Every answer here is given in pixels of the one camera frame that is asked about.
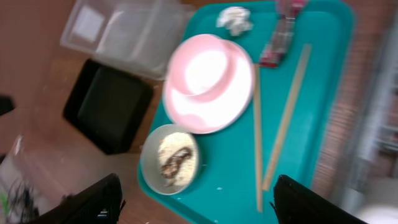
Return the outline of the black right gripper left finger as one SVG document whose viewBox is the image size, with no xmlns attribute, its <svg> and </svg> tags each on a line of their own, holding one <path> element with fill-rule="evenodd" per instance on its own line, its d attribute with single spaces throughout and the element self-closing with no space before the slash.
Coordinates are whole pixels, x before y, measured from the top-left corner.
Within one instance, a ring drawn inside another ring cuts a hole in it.
<svg viewBox="0 0 398 224">
<path fill-rule="evenodd" d="M 112 173 L 29 223 L 116 224 L 125 204 L 120 179 Z"/>
</svg>

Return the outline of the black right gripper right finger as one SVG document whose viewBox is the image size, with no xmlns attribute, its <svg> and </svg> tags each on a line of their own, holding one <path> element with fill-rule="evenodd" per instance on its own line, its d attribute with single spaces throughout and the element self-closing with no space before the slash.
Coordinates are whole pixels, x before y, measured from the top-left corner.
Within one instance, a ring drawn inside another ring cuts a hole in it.
<svg viewBox="0 0 398 224">
<path fill-rule="evenodd" d="M 366 224 L 287 175 L 280 175 L 271 202 L 279 223 Z"/>
</svg>

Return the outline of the grey bowl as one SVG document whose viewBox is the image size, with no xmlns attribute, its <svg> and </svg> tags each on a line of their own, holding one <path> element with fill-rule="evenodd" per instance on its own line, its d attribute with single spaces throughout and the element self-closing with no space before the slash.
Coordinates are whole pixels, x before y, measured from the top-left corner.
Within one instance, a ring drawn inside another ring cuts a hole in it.
<svg viewBox="0 0 398 224">
<path fill-rule="evenodd" d="M 160 146 L 160 140 L 169 134 L 183 132 L 188 133 L 192 136 L 198 153 L 198 164 L 191 182 L 184 186 L 165 186 L 165 179 L 160 174 L 158 150 Z M 144 143 L 144 147 L 141 152 L 141 172 L 144 177 L 145 183 L 150 187 L 151 190 L 161 195 L 175 195 L 183 192 L 187 189 L 192 182 L 196 179 L 200 167 L 202 165 L 201 152 L 198 144 L 191 133 L 177 126 L 176 124 L 165 124 L 156 128 L 151 132 Z"/>
</svg>

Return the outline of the rice and food leftovers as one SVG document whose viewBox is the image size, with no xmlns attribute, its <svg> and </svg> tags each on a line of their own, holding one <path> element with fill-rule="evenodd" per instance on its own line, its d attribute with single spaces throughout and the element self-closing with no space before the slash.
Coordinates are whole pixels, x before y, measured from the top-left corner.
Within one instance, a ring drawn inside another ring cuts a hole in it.
<svg viewBox="0 0 398 224">
<path fill-rule="evenodd" d="M 192 136 L 176 132 L 161 139 L 158 160 L 166 187 L 189 184 L 198 164 L 197 147 Z"/>
</svg>

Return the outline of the white napkin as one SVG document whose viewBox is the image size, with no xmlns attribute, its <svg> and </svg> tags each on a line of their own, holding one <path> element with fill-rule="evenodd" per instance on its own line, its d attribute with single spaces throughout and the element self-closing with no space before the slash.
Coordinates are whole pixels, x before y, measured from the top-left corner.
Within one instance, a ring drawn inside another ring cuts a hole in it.
<svg viewBox="0 0 398 224">
<path fill-rule="evenodd" d="M 236 37 L 252 29 L 253 24 L 249 20 L 250 15 L 250 10 L 246 8 L 240 6 L 227 7 L 219 13 L 216 26 L 224 27 L 230 35 Z"/>
</svg>

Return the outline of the red snack wrapper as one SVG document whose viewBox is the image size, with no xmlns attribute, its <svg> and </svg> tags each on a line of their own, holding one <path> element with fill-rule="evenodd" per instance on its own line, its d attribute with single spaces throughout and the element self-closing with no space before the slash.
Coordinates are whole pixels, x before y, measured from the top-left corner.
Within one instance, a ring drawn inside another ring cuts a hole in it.
<svg viewBox="0 0 398 224">
<path fill-rule="evenodd" d="M 297 17 L 307 4 L 308 0 L 276 1 L 278 20 L 260 56 L 260 67 L 277 68 L 279 66 L 289 51 Z"/>
</svg>

